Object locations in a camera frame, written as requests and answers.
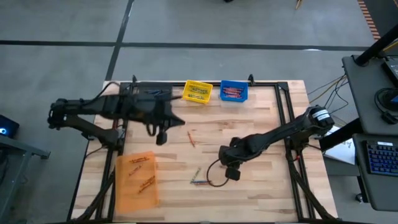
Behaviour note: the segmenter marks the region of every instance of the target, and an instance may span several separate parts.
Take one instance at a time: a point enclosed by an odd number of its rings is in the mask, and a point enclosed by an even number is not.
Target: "blue box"
[[[240,98],[228,97],[226,93],[224,93],[225,88],[240,88],[243,89],[240,93]],[[248,83],[247,82],[235,82],[222,80],[220,85],[220,98],[224,101],[235,101],[243,103],[248,99]]]

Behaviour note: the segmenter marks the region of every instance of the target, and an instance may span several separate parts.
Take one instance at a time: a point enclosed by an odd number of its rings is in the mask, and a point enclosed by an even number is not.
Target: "orange pencil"
[[[187,133],[188,133],[189,141],[191,142],[192,146],[195,147],[195,142],[193,141],[191,134],[189,133],[189,131],[187,131]]]

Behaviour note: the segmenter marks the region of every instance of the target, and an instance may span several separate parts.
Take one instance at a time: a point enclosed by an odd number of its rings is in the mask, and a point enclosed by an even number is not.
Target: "white paper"
[[[328,131],[328,134],[326,135],[329,135],[337,130],[339,130],[339,127],[334,126]],[[325,156],[331,159],[336,159],[341,162],[355,165],[355,146],[353,139],[349,139],[327,150],[325,152]]]

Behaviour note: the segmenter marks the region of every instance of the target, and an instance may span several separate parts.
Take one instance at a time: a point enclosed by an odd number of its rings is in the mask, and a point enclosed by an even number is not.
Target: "black metal frame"
[[[134,89],[133,83],[134,82],[132,82],[132,83],[121,83],[120,91],[129,91],[130,93],[132,93],[132,91]],[[220,86],[220,82],[208,82],[208,83],[212,84],[213,86]],[[294,112],[293,112],[292,100],[290,98],[289,86],[288,86],[287,82],[254,82],[253,76],[250,75],[248,83],[249,83],[250,87],[268,86],[268,87],[273,87],[274,88],[275,97],[276,97],[276,101],[277,101],[277,107],[278,107],[278,111],[279,111],[280,124],[281,125],[286,123],[284,106],[282,104],[282,97],[281,97],[281,94],[280,94],[280,92],[283,91],[284,95],[285,95],[286,104],[287,104],[287,111],[288,111],[288,114],[289,114],[289,119],[293,120],[295,118]],[[173,86],[176,86],[176,87],[185,86],[185,82],[172,82],[171,84]],[[114,125],[113,125],[114,127],[117,126],[117,122],[118,121],[114,121]],[[128,125],[128,120],[123,120],[122,130],[124,130],[124,131],[127,130],[127,125]],[[122,143],[122,146],[120,147],[120,150],[118,150],[118,156],[123,154],[124,142],[126,140],[125,136],[126,135],[125,135],[125,132],[124,132],[124,135],[120,138],[120,141],[121,141],[120,143]],[[287,140],[286,139],[285,139],[285,150],[286,150],[286,153],[288,153],[290,155],[292,154],[291,148],[287,144]],[[109,178],[109,171],[111,170],[111,161],[112,161],[112,158],[113,158],[113,152],[114,151],[110,149],[108,151],[108,153],[107,153],[107,156],[106,156],[106,162],[105,162],[105,165],[104,165],[104,172],[103,172],[103,179],[102,179],[102,182],[101,182],[101,189],[102,190],[104,190],[104,186],[109,184],[109,181],[112,181]],[[303,159],[301,153],[299,155],[300,155],[300,159],[298,160],[298,163],[299,163],[299,167],[300,167],[300,174],[301,174],[301,176],[303,178],[303,181],[308,186],[308,178],[307,178],[307,172],[305,170],[304,159]],[[73,221],[73,220],[71,220],[71,216],[72,216],[72,211],[73,211],[73,208],[74,208],[74,205],[75,205],[75,199],[76,199],[78,186],[80,184],[81,173],[83,172],[83,166],[84,166],[84,161],[83,161],[82,167],[80,169],[79,179],[78,179],[78,181],[76,183],[75,193],[74,193],[71,205],[70,205],[70,210],[69,210],[67,222],[72,222]],[[292,191],[293,191],[293,196],[294,196],[294,201],[295,201],[295,208],[296,208],[296,212],[297,212],[297,218],[298,218],[298,221],[300,221],[300,220],[303,220],[305,218],[304,218],[304,214],[303,214],[303,210],[302,210],[301,199],[300,199],[300,194],[299,194],[299,188],[297,187],[297,182],[292,177],[291,173],[290,173],[290,180],[291,180],[291,183],[292,183]],[[82,220],[79,223],[112,222],[113,215],[114,215],[114,205],[115,205],[115,186],[114,186],[114,184],[112,185],[111,199],[109,201],[108,214],[106,215],[106,218],[103,218],[103,216],[102,216],[103,203],[104,203],[104,198],[102,198],[100,200],[100,203],[97,204],[95,219],[93,219],[93,220]],[[313,208],[313,205],[311,204],[311,202],[309,201],[309,199],[307,197],[306,197],[306,204],[307,204],[307,208],[308,208],[309,219],[310,220],[314,220],[315,219],[314,208]]]

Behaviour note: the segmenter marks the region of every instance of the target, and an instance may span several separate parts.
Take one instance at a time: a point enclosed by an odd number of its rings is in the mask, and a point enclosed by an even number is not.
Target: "orange striped tape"
[[[379,31],[377,31],[376,26],[374,25],[373,19],[369,13],[368,7],[366,7],[365,2],[363,0],[358,0],[359,7],[362,10],[363,16],[365,17],[366,23],[369,26],[369,29],[371,30],[371,33],[373,35],[374,40],[379,40],[380,39],[380,34]]]

